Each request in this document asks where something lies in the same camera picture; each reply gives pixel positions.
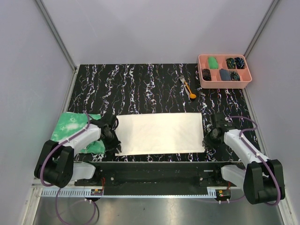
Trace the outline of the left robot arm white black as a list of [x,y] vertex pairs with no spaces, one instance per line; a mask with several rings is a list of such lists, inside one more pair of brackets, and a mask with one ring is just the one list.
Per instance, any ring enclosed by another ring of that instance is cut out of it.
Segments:
[[91,163],[75,163],[74,157],[94,141],[102,141],[105,151],[121,152],[121,141],[116,134],[119,125],[117,116],[88,118],[87,125],[61,141],[48,140],[38,158],[34,176],[45,187],[64,188],[71,181],[86,180],[95,186],[101,181],[100,172]]

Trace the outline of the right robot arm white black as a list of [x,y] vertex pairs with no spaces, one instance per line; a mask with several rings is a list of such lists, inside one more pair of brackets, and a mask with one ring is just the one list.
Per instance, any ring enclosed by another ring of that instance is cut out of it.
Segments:
[[265,203],[276,206],[285,198],[283,166],[279,160],[271,160],[262,154],[244,135],[253,128],[238,129],[221,113],[210,116],[211,131],[203,138],[203,145],[217,149],[222,145],[230,147],[245,166],[226,165],[213,173],[214,183],[223,186],[230,182],[243,190],[250,204]]

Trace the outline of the white cloth napkin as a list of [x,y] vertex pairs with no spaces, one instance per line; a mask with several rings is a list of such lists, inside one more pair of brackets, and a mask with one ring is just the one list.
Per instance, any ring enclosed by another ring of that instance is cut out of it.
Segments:
[[203,153],[202,114],[196,112],[119,115],[116,156]]

